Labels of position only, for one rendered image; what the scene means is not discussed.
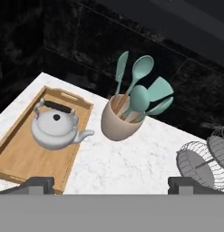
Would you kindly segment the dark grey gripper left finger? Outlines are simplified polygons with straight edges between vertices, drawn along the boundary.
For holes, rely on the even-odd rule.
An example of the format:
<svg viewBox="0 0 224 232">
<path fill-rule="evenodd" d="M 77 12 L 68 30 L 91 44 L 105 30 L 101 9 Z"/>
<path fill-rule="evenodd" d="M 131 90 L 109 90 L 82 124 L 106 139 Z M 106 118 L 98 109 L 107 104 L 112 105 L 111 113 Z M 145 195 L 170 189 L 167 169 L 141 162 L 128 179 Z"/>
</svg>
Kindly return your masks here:
<svg viewBox="0 0 224 232">
<path fill-rule="evenodd" d="M 54 193 L 53 177 L 31 177 L 17 187 L 1 190 L 0 194 L 52 195 Z"/>
</svg>

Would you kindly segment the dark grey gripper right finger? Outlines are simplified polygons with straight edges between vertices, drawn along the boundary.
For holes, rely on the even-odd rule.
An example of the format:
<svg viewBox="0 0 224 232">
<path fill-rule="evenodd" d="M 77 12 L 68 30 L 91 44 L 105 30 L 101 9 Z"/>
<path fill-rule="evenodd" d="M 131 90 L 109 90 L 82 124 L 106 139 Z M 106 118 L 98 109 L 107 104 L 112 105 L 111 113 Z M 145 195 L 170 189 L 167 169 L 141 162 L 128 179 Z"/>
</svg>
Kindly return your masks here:
<svg viewBox="0 0 224 232">
<path fill-rule="evenodd" d="M 169 195 L 224 195 L 223 191 L 202 186 L 198 181 L 189 177 L 169 177 L 168 185 Z"/>
</svg>

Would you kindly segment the wooden tray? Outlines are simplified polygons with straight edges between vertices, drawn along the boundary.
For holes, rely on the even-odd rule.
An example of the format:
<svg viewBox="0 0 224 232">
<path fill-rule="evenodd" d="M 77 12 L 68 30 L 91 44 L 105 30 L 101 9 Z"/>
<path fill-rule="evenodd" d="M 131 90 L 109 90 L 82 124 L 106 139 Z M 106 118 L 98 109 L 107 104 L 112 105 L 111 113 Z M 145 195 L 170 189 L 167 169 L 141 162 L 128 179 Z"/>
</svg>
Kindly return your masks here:
<svg viewBox="0 0 224 232">
<path fill-rule="evenodd" d="M 54 193 L 63 194 L 80 145 L 72 144 L 62 150 L 47 150 L 34 141 L 31 134 L 33 108 L 42 97 L 47 101 L 75 108 L 79 117 L 78 129 L 86 129 L 93 104 L 72 92 L 44 86 L 0 140 L 0 179 L 23 183 L 34 176 L 53 177 Z"/>
</svg>

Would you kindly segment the teal narrow spatula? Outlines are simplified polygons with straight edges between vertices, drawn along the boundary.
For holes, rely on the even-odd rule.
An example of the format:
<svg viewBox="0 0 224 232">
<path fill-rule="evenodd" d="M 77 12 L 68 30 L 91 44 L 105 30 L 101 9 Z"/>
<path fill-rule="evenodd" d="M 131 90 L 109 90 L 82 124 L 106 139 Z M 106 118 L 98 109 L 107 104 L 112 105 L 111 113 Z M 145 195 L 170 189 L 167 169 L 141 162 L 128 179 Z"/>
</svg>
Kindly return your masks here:
<svg viewBox="0 0 224 232">
<path fill-rule="evenodd" d="M 173 98 L 169 97 L 168 99 L 162 101 L 161 103 L 159 103 L 157 106 L 155 106 L 151 110 L 146 111 L 143 114 L 140 114 L 139 116 L 137 116 L 135 119 L 133 119 L 131 121 L 131 123 L 140 122 L 146 116 L 156 116 L 156 115 L 159 115 L 159 114 L 163 113 L 164 111 L 166 111 L 170 107 L 172 102 L 173 102 Z"/>
</svg>

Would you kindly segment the beige utensil pot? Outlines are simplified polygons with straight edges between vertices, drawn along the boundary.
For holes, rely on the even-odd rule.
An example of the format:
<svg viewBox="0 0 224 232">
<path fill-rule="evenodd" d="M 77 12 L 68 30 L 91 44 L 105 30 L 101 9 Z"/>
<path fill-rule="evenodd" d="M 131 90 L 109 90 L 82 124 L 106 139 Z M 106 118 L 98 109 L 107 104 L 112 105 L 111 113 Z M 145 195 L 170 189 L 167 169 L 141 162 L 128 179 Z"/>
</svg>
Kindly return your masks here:
<svg viewBox="0 0 224 232">
<path fill-rule="evenodd" d="M 140 112 L 133 111 L 128 118 L 123 121 L 119 118 L 119 115 L 128 109 L 130 99 L 127 99 L 120 109 L 118 114 L 115 114 L 112 109 L 113 97 L 106 103 L 101 117 L 101 130 L 105 137 L 113 141 L 126 140 L 132 136 L 143 124 L 143 121 L 131 123 L 136 119 Z"/>
</svg>

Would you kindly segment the teal ladle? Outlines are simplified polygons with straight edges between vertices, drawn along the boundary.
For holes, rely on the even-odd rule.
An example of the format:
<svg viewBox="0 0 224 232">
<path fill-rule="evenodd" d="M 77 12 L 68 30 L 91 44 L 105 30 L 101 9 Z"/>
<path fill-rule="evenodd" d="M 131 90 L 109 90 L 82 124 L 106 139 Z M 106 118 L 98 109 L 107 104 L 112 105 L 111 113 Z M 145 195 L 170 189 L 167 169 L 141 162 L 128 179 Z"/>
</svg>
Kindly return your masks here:
<svg viewBox="0 0 224 232">
<path fill-rule="evenodd" d="M 148 90 L 143 85 L 136 85 L 131 90 L 129 107 L 120 115 L 120 118 L 125 120 L 132 111 L 145 111 L 149 104 Z"/>
</svg>

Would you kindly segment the teal spoon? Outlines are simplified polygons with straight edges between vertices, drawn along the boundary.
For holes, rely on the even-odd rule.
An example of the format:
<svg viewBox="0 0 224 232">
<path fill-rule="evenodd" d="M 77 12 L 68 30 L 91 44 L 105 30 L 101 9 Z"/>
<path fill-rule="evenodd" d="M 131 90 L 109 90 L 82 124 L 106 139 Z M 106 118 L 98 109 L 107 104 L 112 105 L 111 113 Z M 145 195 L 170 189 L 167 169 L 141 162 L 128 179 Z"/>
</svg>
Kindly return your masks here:
<svg viewBox="0 0 224 232">
<path fill-rule="evenodd" d="M 135 61 L 131 70 L 131 74 L 132 74 L 131 84 L 127 89 L 126 93 L 122 96 L 117 107 L 115 108 L 114 110 L 115 114 L 119 112 L 119 110 L 125 103 L 129 93 L 131 92 L 132 88 L 137 83 L 137 81 L 147 76 L 153 69 L 153 66 L 154 66 L 154 60 L 150 55 L 143 55 L 142 57 L 140 57 Z"/>
</svg>

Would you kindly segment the teal knife-shaped utensil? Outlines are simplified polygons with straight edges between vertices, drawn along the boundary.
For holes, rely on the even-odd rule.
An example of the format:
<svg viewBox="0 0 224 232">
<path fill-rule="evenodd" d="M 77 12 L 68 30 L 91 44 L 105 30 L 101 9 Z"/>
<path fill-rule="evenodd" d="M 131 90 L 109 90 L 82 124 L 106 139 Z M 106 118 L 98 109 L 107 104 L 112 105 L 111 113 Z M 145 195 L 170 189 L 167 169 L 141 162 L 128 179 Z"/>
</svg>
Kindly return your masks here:
<svg viewBox="0 0 224 232">
<path fill-rule="evenodd" d="M 125 72 L 128 57 L 129 57 L 129 52 L 125 51 L 124 53 L 120 55 L 118 62 L 117 62 L 116 74 L 115 74 L 115 81 L 117 82 L 117 87 L 116 87 L 116 91 L 114 94 L 114 100 L 117 99 L 117 96 L 121 89 L 122 77 Z"/>
</svg>

